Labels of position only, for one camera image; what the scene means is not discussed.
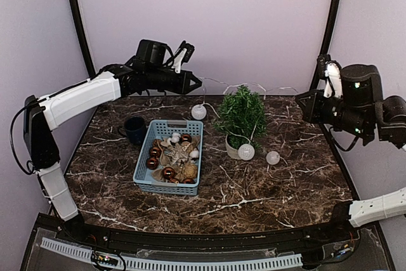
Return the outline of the white woven ball light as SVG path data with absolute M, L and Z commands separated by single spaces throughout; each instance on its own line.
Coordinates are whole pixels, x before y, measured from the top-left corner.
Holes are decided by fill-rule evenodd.
M 280 154 L 276 151 L 270 151 L 266 155 L 266 161 L 269 165 L 276 165 L 280 162 Z
M 207 115 L 207 109 L 203 104 L 194 105 L 191 109 L 191 115 L 195 120 L 203 120 Z
M 251 144 L 245 143 L 238 149 L 238 156 L 240 159 L 249 161 L 255 155 L 255 149 Z

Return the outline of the small green christmas tree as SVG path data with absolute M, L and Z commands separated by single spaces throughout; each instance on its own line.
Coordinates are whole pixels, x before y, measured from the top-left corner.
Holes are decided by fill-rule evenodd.
M 257 92 L 241 85 L 237 91 L 224 96 L 217 110 L 214 127 L 230 136 L 230 145 L 238 149 L 248 143 L 260 148 L 258 140 L 266 135 L 266 116 L 263 100 Z

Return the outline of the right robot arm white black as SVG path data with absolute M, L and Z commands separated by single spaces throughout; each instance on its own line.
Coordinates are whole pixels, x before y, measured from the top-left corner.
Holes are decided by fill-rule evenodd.
M 340 66 L 322 60 L 319 76 L 325 88 L 311 89 L 295 97 L 304 121 L 328 124 L 330 131 L 345 131 L 363 145 L 375 138 L 405 149 L 405 100 L 400 96 L 383 97 L 381 76 L 376 66 Z M 372 199 L 351 201 L 334 207 L 332 221 L 324 227 L 324 237 L 336 242 L 354 227 L 405 214 L 405 189 Z

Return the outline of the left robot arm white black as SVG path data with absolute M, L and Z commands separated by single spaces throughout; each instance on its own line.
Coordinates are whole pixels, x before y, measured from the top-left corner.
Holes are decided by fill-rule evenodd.
M 143 39 L 126 63 L 106 65 L 95 76 L 56 93 L 26 98 L 17 114 L 23 115 L 23 140 L 30 158 L 20 169 L 26 175 L 37 175 L 45 197 L 67 221 L 64 231 L 74 242 L 85 242 L 89 228 L 76 219 L 80 213 L 62 173 L 53 130 L 89 109 L 135 93 L 189 94 L 202 85 L 193 72 L 182 69 L 194 51 L 186 41 L 172 51 L 166 43 Z

